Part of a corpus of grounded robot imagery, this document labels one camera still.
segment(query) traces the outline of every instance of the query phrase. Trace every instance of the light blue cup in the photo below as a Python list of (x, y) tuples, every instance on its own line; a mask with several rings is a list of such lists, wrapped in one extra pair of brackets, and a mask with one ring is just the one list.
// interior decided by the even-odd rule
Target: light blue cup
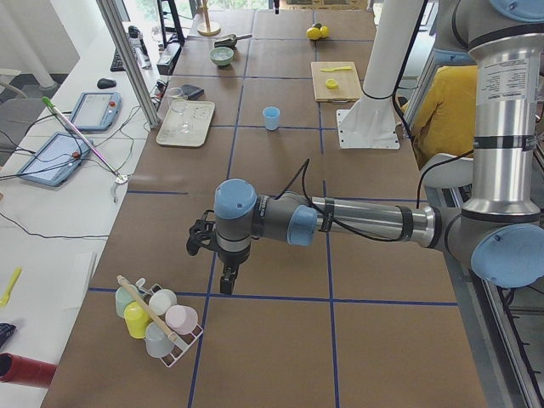
[(275, 106), (263, 109), (264, 127), (267, 130), (276, 130), (280, 125), (280, 110)]
[(160, 359), (173, 350), (173, 343), (155, 322), (150, 323), (145, 329), (145, 349), (147, 354)]
[[(131, 286), (136, 292), (138, 292), (138, 288), (136, 286)], [(130, 293), (128, 293), (124, 287), (120, 287), (116, 290), (116, 312), (120, 318), (125, 318), (125, 308), (133, 301), (133, 297), (130, 296)]]

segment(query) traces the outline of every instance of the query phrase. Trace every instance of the white desk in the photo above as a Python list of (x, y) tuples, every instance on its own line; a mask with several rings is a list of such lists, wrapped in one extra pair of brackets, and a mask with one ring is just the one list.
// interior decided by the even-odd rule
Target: white desk
[[(89, 46), (73, 72), (53, 98), (62, 111), (70, 111), (81, 92), (96, 91), (101, 77), (112, 77), (117, 86), (111, 90), (122, 95), (118, 118), (103, 134), (90, 135), (96, 143), (110, 136), (139, 103), (125, 72), (110, 72), (114, 46), (104, 29)], [(144, 71), (148, 89), (159, 77), (156, 68)], [(42, 116), (48, 115), (45, 110)], [(54, 119), (31, 129), (21, 146), (37, 150), (54, 133), (62, 130)], [(130, 174), (144, 148), (149, 128), (141, 111), (123, 129), (133, 139), (132, 155), (121, 173)], [(105, 141), (99, 150), (114, 167), (128, 157), (132, 141), (121, 133)], [(17, 172), (29, 156), (14, 154), (0, 175)], [(117, 189), (117, 204), (111, 195), (114, 176), (92, 161), (85, 161), (74, 175), (58, 188), (40, 187), (14, 178), (0, 182), (4, 198), (0, 212), (30, 232), (44, 235), (108, 235), (122, 203), (127, 186)], [(0, 218), (0, 291), (17, 266), (23, 272), (7, 307), (0, 309), (0, 322), (17, 326), (2, 352), (20, 354), (36, 360), (58, 363), (81, 306), (88, 278), (89, 263), (100, 257), (105, 239), (43, 239), (29, 236), (19, 227)], [(0, 383), (0, 406), (38, 407), (46, 389)]]

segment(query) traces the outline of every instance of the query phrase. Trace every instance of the keyboard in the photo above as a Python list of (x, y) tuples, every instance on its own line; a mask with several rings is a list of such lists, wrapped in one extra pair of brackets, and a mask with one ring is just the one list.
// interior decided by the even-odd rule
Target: keyboard
[(110, 71), (111, 72), (125, 71), (125, 67), (122, 66), (121, 55), (119, 55), (117, 50), (113, 54), (113, 60), (111, 61)]

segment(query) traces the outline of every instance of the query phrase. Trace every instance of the blue tablet case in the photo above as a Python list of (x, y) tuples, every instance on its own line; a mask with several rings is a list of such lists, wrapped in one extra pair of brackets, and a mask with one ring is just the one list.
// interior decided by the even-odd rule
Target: blue tablet case
[(17, 175), (21, 179), (56, 187), (74, 173), (89, 151), (89, 147), (77, 136), (57, 132)]
[(111, 126), (120, 109), (118, 92), (84, 92), (77, 100), (70, 122), (81, 132), (102, 132)]

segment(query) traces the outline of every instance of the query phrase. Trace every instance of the yellow tool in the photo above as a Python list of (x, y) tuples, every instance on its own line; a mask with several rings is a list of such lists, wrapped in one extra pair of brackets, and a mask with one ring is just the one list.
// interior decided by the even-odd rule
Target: yellow tool
[(337, 66), (336, 68), (320, 68), (320, 71), (323, 72), (334, 72), (334, 71), (351, 71), (351, 66)]
[(20, 273), (23, 269), (21, 267), (14, 270), (14, 273), (11, 275), (11, 279), (9, 280), (8, 287), (6, 288), (6, 292), (3, 293), (3, 296), (0, 297), (0, 308), (3, 308), (6, 304), (9, 302), (9, 296), (11, 295), (11, 290), (14, 288), (15, 283), (17, 283), (17, 280), (19, 279)]

